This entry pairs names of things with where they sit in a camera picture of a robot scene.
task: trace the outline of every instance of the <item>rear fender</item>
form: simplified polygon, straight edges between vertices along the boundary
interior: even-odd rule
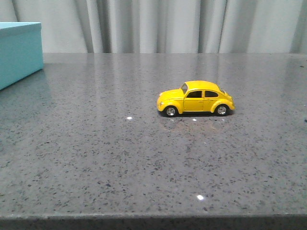
[[[228,108],[230,108],[229,102],[228,102],[227,100],[225,100],[225,99],[221,99],[221,100],[216,101],[216,102],[213,104],[213,106],[211,107],[210,112],[211,112],[211,113],[214,113],[216,107],[218,107],[218,106],[221,105],[221,104],[225,104],[225,105],[228,106]]]

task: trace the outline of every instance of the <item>car tire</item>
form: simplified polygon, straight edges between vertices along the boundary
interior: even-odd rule
[[[163,110],[165,116],[174,117],[178,115],[178,110],[174,106],[168,106]]]
[[[229,113],[229,107],[225,104],[221,104],[216,107],[215,114],[217,116],[227,116]]]

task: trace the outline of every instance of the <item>turquoise box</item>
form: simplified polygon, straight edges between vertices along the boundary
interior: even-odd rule
[[[41,23],[0,23],[0,90],[42,69]]]

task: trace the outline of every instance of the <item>car window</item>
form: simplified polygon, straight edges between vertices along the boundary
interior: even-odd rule
[[[188,86],[186,83],[184,83],[182,86],[181,86],[181,89],[183,91],[183,94],[186,94],[186,91],[188,90]]]
[[[201,98],[201,91],[194,91],[194,92],[190,92],[187,95],[188,98]]]
[[[205,97],[218,97],[219,95],[216,92],[206,91]]]

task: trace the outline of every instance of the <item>yellow volkswagen beetle model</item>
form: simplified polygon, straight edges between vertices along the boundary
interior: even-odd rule
[[[226,116],[235,109],[235,104],[217,84],[193,80],[185,82],[179,89],[160,93],[157,108],[169,117],[185,112],[211,112]]]

